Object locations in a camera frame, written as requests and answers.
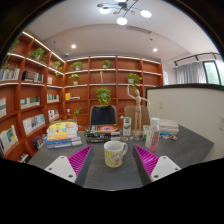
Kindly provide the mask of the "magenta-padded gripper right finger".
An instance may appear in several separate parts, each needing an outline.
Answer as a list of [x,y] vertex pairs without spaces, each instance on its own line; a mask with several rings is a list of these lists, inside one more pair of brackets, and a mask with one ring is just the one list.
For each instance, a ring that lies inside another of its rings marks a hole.
[[157,181],[180,170],[180,167],[169,157],[158,157],[137,145],[133,146],[133,156],[143,185]]

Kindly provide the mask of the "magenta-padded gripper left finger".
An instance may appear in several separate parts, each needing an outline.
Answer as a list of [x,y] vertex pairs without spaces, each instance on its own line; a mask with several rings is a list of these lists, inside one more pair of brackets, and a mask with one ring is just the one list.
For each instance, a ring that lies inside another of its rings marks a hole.
[[59,156],[45,170],[65,180],[83,186],[91,160],[94,155],[94,146],[87,146],[72,155]]

